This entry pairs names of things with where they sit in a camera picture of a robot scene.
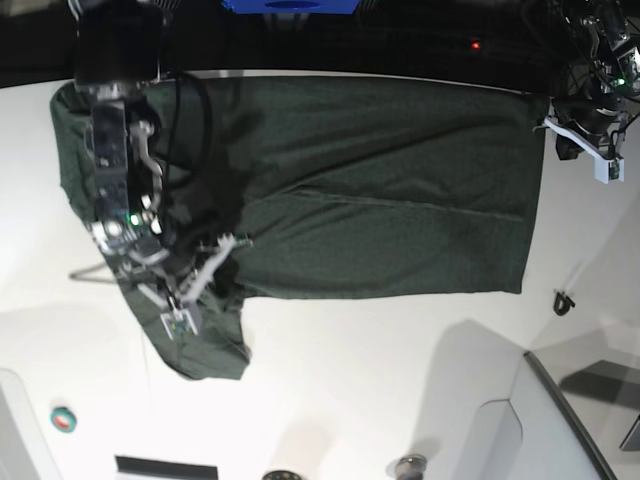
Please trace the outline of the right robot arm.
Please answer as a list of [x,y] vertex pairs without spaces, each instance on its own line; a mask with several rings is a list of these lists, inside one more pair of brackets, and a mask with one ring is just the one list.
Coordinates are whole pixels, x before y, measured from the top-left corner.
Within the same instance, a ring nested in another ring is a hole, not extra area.
[[77,21],[76,89],[88,95],[88,148],[97,198],[86,227],[105,256],[133,261],[153,282],[138,290],[162,318],[191,321],[216,270],[246,239],[225,234],[208,248],[186,245],[165,220],[168,163],[152,149],[161,122],[145,90],[161,77],[161,50],[169,15],[155,1],[72,1]]

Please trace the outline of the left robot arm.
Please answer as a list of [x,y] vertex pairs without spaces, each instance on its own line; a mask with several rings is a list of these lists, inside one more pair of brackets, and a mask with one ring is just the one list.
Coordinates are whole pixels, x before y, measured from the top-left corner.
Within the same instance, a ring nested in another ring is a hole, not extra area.
[[582,153],[619,167],[627,131],[639,120],[639,36],[619,1],[523,1],[532,37],[560,67],[552,100],[560,160]]

